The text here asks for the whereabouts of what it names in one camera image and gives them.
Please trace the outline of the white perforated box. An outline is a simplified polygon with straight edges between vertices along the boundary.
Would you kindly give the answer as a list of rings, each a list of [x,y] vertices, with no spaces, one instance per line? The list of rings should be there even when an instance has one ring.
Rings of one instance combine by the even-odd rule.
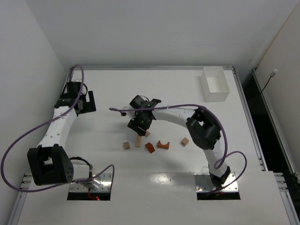
[[[207,103],[224,102],[227,99],[230,89],[222,67],[204,67],[200,81]]]

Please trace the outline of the light long wood block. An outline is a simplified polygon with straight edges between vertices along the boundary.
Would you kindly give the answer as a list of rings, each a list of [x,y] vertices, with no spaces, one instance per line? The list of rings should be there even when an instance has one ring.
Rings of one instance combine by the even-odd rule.
[[[142,141],[142,137],[138,135],[135,141],[135,147],[140,148],[141,141]]]

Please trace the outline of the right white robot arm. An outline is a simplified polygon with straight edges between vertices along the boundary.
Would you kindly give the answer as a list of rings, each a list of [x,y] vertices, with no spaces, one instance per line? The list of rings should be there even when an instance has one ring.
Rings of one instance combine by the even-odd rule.
[[[221,188],[231,169],[225,162],[228,141],[219,119],[206,107],[186,108],[186,105],[136,108],[126,106],[122,116],[130,117],[128,127],[145,136],[153,120],[167,121],[186,128],[194,144],[203,150],[208,161],[210,178],[215,187]]]

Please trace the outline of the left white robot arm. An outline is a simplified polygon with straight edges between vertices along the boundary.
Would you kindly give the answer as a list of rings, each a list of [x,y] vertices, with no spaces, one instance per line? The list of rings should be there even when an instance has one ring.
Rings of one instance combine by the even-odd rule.
[[[67,82],[54,105],[53,121],[35,148],[27,153],[36,185],[58,185],[92,177],[91,164],[74,165],[65,151],[68,134],[80,114],[96,111],[92,91],[83,93],[85,84]]]

